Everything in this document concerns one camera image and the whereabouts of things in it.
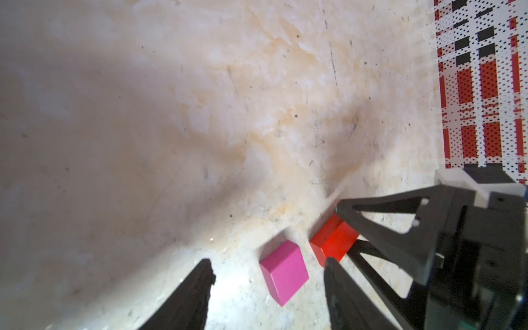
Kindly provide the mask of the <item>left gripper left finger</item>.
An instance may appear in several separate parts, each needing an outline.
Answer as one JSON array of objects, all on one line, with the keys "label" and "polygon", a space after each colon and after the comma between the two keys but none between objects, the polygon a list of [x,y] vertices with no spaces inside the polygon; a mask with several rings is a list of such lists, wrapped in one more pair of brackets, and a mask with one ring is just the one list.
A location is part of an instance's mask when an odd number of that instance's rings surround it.
[{"label": "left gripper left finger", "polygon": [[140,330],[204,329],[215,280],[210,259],[202,259]]}]

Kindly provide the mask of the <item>red block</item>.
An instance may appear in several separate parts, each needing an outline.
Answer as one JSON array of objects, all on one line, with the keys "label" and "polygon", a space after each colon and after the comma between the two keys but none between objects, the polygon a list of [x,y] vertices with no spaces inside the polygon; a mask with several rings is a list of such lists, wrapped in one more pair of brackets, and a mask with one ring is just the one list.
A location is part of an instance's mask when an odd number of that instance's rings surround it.
[{"label": "red block", "polygon": [[322,268],[328,258],[341,262],[360,234],[336,213],[312,237],[309,244]]}]

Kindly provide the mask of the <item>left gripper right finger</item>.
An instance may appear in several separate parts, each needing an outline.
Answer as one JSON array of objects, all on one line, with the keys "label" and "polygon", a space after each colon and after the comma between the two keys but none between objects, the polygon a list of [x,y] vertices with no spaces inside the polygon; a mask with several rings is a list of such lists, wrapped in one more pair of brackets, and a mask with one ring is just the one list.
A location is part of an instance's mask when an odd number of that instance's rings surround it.
[{"label": "left gripper right finger", "polygon": [[326,261],[324,287],[332,330],[395,328],[334,258]]}]

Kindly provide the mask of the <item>small magenta cube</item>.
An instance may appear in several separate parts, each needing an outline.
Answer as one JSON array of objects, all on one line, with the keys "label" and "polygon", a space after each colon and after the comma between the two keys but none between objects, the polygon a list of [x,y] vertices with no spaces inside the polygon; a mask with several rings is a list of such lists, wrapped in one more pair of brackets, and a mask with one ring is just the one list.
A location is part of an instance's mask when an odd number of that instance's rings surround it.
[{"label": "small magenta cube", "polygon": [[284,307],[309,280],[300,247],[285,241],[259,263],[271,297]]}]

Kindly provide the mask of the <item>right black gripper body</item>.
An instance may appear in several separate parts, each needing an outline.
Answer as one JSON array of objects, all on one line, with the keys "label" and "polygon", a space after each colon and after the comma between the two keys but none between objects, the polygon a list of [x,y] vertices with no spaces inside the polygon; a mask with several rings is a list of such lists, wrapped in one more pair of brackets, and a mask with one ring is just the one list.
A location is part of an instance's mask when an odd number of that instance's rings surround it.
[{"label": "right black gripper body", "polygon": [[425,329],[526,329],[527,239],[523,197],[468,189],[421,193],[420,221],[434,224]]}]

